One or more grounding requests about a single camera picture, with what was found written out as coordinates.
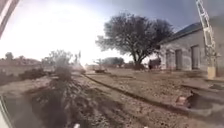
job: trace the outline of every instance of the building wall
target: building wall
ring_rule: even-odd
[[[216,42],[216,51],[219,55],[217,58],[217,75],[224,76],[224,19],[217,19],[211,22],[214,38]],[[204,33],[203,30],[199,30],[192,34],[186,35],[174,41],[165,43],[161,46],[162,52],[162,69],[168,69],[166,67],[166,51],[170,50],[171,55],[171,67],[170,69],[176,69],[175,64],[175,50],[182,50],[182,70],[192,70],[191,62],[191,47],[194,45],[199,46],[199,69],[207,71],[207,62],[204,49]]]
[[[0,38],[19,0],[0,0]]]
[[[191,70],[191,47],[199,45],[199,68],[201,70],[206,70],[205,62],[205,52],[203,43],[203,31],[198,31],[188,36],[184,36],[172,42],[166,43],[161,46],[162,52],[162,69],[167,69],[166,67],[166,52],[169,50],[171,52],[171,69],[176,69],[175,63],[175,50],[180,49],[182,51],[182,70]]]

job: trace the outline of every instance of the house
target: house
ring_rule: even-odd
[[[217,75],[224,75],[224,15],[210,19],[216,42]],[[205,39],[200,22],[191,24],[160,42],[161,68],[207,71]]]
[[[0,38],[19,0],[0,0]]]

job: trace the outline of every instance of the wall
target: wall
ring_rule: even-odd
[[[40,65],[27,65],[27,66],[0,66],[0,71],[4,71],[7,75],[19,75],[27,70],[40,68]]]

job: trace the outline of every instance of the tree trunk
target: tree trunk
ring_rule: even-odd
[[[142,63],[141,60],[135,61],[134,70],[142,70],[143,66],[141,63]]]

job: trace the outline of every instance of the sky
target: sky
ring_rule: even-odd
[[[204,5],[211,16],[224,12],[223,0],[204,0]],[[167,20],[175,31],[199,21],[195,0],[20,0],[0,40],[0,57],[12,52],[41,60],[57,49],[81,51],[82,64],[122,57],[101,52],[95,40],[104,34],[104,23],[124,11]]]

